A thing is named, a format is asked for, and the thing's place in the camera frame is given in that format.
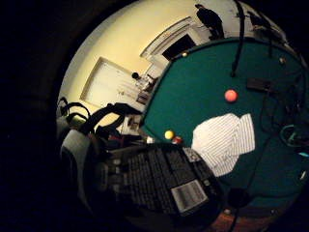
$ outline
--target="red ball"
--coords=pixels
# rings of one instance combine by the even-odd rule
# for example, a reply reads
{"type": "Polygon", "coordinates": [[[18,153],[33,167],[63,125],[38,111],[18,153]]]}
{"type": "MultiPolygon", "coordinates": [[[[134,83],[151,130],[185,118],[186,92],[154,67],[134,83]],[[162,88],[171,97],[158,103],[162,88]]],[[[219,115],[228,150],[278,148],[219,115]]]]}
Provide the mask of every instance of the red ball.
{"type": "Polygon", "coordinates": [[[182,144],[183,143],[183,139],[180,136],[176,136],[175,138],[173,138],[172,143],[173,144],[182,144]]]}
{"type": "Polygon", "coordinates": [[[225,92],[224,97],[226,102],[235,102],[238,99],[239,95],[235,90],[228,90],[225,92]]]}

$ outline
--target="barcode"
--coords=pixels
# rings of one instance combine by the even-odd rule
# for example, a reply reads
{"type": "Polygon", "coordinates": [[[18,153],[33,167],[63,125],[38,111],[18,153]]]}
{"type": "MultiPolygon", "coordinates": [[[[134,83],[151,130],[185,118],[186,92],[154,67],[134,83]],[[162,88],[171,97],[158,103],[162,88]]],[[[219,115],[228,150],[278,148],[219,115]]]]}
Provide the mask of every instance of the barcode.
{"type": "Polygon", "coordinates": [[[205,192],[197,180],[176,188],[172,188],[171,191],[180,213],[188,211],[208,200],[205,192]]]}

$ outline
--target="beige wall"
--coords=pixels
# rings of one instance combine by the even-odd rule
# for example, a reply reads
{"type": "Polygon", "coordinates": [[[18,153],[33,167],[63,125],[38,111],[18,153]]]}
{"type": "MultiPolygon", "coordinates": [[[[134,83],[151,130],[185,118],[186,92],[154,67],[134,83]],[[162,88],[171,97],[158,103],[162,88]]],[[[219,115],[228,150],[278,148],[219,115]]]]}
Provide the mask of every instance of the beige wall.
{"type": "Polygon", "coordinates": [[[60,96],[66,96],[69,102],[83,102],[92,112],[97,110],[80,96],[98,58],[129,72],[145,72],[150,63],[140,57],[141,52],[167,27],[189,15],[195,16],[194,4],[194,0],[143,0],[105,20],[75,54],[60,96]]]}

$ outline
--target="yellow ball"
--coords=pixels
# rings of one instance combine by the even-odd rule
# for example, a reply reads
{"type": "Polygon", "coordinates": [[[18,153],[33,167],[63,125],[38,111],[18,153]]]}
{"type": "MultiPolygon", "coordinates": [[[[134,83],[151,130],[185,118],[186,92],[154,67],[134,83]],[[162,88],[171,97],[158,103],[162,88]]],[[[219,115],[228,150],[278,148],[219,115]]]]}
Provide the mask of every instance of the yellow ball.
{"type": "Polygon", "coordinates": [[[174,133],[171,130],[167,130],[164,133],[164,136],[165,136],[166,139],[172,139],[174,137],[174,133]]]}

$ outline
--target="cable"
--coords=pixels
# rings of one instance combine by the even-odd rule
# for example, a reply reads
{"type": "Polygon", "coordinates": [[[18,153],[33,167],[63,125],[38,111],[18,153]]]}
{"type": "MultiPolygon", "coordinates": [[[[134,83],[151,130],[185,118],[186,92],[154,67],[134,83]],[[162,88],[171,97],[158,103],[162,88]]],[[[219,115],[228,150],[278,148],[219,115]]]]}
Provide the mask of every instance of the cable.
{"type": "Polygon", "coordinates": [[[237,51],[236,56],[235,56],[235,61],[232,64],[231,77],[236,76],[236,71],[237,71],[237,68],[238,68],[238,65],[239,65],[239,59],[240,59],[240,55],[241,55],[241,51],[242,51],[242,47],[243,47],[244,20],[245,20],[243,8],[242,8],[240,2],[238,0],[234,0],[234,2],[235,2],[236,6],[238,7],[238,10],[239,10],[240,30],[239,30],[239,47],[238,47],[238,51],[237,51]]]}

